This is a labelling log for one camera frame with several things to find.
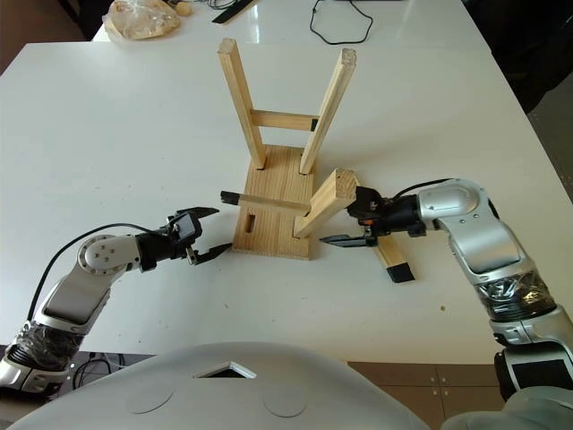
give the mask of wire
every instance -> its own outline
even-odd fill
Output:
[[[204,3],[207,4],[208,7],[215,11],[224,11],[228,9],[233,4],[237,3],[239,0],[228,0],[224,4],[218,4],[218,0],[193,0],[195,3]]]
[[[374,19],[370,15],[367,15],[366,13],[364,13],[360,9],[358,9],[358,7],[356,7],[356,5],[354,4],[354,2],[352,0],[348,0],[350,5],[352,7],[354,7],[356,9],[356,11],[358,13],[360,13],[364,18],[368,18],[370,20],[370,24],[368,24],[368,28],[366,29],[366,33],[364,34],[364,37],[361,38],[360,40],[347,40],[347,41],[341,41],[341,42],[331,42],[330,40],[327,40],[324,36],[322,36],[317,30],[315,30],[312,27],[312,24],[314,23],[314,15],[318,12],[317,6],[322,1],[324,1],[324,0],[316,0],[316,3],[312,7],[311,23],[309,24],[309,29],[311,30],[311,32],[313,32],[319,38],[321,38],[324,43],[327,43],[329,45],[358,45],[359,43],[362,43],[368,39],[368,35],[370,34],[370,28],[374,24]]]
[[[396,200],[398,197],[402,196],[403,194],[406,194],[408,191],[415,190],[416,188],[422,188],[423,186],[428,186],[428,185],[441,184],[442,182],[449,181],[450,179],[451,179],[450,177],[447,177],[445,179],[436,179],[435,181],[422,182],[421,184],[409,186],[408,188],[403,189],[394,197],[392,197],[392,200]]]
[[[108,355],[106,352],[104,352],[104,353],[102,353],[102,354],[103,354],[104,357],[106,358],[106,361],[107,361],[110,365],[112,365],[113,367],[117,367],[118,369],[123,369],[123,368],[127,367],[127,365],[125,365],[125,359],[122,359],[122,357],[124,356],[123,354],[117,354],[117,358],[118,358],[118,360],[119,360],[119,363],[116,363],[116,362],[110,360],[110,359],[109,359],[109,355]]]
[[[93,235],[94,233],[97,233],[101,230],[105,230],[106,228],[114,228],[114,227],[134,228],[136,230],[140,230],[140,231],[143,231],[145,233],[149,233],[152,235],[157,235],[157,236],[163,237],[159,233],[152,231],[152,230],[149,230],[148,228],[141,227],[141,226],[138,226],[136,224],[125,223],[125,222],[116,222],[114,224],[107,224],[105,226],[94,228],[93,230],[90,230],[87,233],[84,233],[83,235],[77,236],[75,239],[73,239],[72,241],[65,244],[62,248],[60,248],[60,250],[56,253],[56,255],[54,255],[52,257],[52,259],[50,260],[50,262],[47,264],[46,269],[44,270],[44,273],[42,274],[42,277],[39,280],[38,286],[36,287],[36,292],[34,293],[34,297],[32,298],[32,302],[30,303],[30,309],[28,311],[28,321],[32,321],[32,318],[34,317],[34,312],[36,312],[36,304],[38,303],[39,295],[42,291],[42,288],[44,287],[44,282],[46,282],[47,275],[50,272],[50,270],[52,269],[52,266],[54,265],[54,263],[56,263],[56,260],[59,258],[59,256],[62,255],[64,253],[64,251],[67,250],[70,246],[72,246],[73,244],[75,244],[79,240],[82,240],[84,237],[87,237],[89,235]]]
[[[105,363],[107,366],[107,374],[111,374],[111,366],[109,365],[109,362],[105,360],[105,358],[91,358],[88,361],[86,361],[83,365],[80,365],[73,374],[73,379],[72,379],[73,390],[83,386],[83,378],[85,377],[86,369],[88,368],[89,365],[93,365],[95,363]]]

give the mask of bread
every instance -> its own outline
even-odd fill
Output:
[[[176,12],[161,0],[115,0],[105,18],[107,32],[127,39],[157,38],[179,23]]]

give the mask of silver robot arm segment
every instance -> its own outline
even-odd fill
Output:
[[[110,287],[139,266],[134,236],[95,236],[81,245],[72,271],[60,279],[0,361],[0,386],[56,392],[70,359],[109,299]]]
[[[405,195],[428,185],[434,186]],[[573,324],[481,186],[464,179],[431,181],[393,198],[358,186],[347,211],[364,226],[364,236],[330,236],[323,242],[376,246],[377,237],[398,231],[411,237],[425,236],[427,229],[449,234],[495,339],[506,347],[495,357],[503,397],[535,385],[573,389]]]
[[[212,208],[178,211],[167,224],[137,236],[95,236],[80,246],[72,271],[60,279],[8,346],[0,361],[0,387],[49,396],[68,375],[70,362],[110,296],[111,285],[132,269],[149,271],[166,259],[200,264],[230,244],[205,254],[192,249],[202,233],[199,218]]]

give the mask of light wood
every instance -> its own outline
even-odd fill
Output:
[[[373,246],[372,250],[386,269],[407,262],[391,236],[379,236],[378,246]]]
[[[349,48],[343,48],[338,57],[337,65],[330,79],[329,87],[322,101],[321,111],[319,112],[319,122],[312,132],[311,137],[304,148],[303,159],[301,160],[300,172],[307,174],[311,171],[316,156],[321,150],[322,141],[329,130],[330,123],[336,114],[340,100],[344,91],[350,82],[352,73],[356,67],[356,51]]]
[[[319,120],[316,115],[289,114],[256,109],[251,111],[251,119],[259,127],[288,128],[305,132],[312,131]]]
[[[247,80],[244,77],[239,48],[234,39],[223,39],[218,48],[218,58],[251,153],[252,163],[255,168],[264,168],[265,150],[262,146],[261,132],[251,120],[251,94],[249,94]]]
[[[311,210],[310,203],[285,202],[249,194],[241,194],[239,206],[300,216],[305,216]]]
[[[312,197],[314,173],[298,173],[303,150],[287,146],[264,146],[266,165],[249,166],[244,193],[266,199],[308,204]],[[252,232],[245,230],[252,224]],[[310,240],[293,237],[295,216],[259,208],[241,208],[233,249],[248,254],[310,259]]]
[[[356,200],[356,176],[352,170],[337,168],[311,198],[311,211],[295,219],[295,237],[311,232]]]

